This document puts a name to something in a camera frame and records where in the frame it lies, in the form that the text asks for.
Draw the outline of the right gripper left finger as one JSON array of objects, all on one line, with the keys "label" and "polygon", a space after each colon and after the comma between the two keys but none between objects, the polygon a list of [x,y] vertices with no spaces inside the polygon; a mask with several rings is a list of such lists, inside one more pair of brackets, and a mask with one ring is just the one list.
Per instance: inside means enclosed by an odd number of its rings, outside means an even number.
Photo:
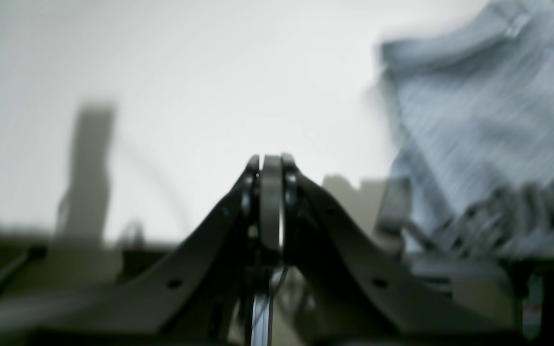
[{"label": "right gripper left finger", "polygon": [[260,159],[180,245],[117,285],[5,297],[0,346],[226,346]]}]

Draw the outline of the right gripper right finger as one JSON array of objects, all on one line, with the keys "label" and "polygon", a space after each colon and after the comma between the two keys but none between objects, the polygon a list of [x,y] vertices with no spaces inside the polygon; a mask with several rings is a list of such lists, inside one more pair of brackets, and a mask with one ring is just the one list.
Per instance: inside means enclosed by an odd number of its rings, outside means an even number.
[{"label": "right gripper right finger", "polygon": [[378,249],[339,202],[281,156],[284,260],[323,309],[315,346],[520,346],[519,332],[433,291]]}]

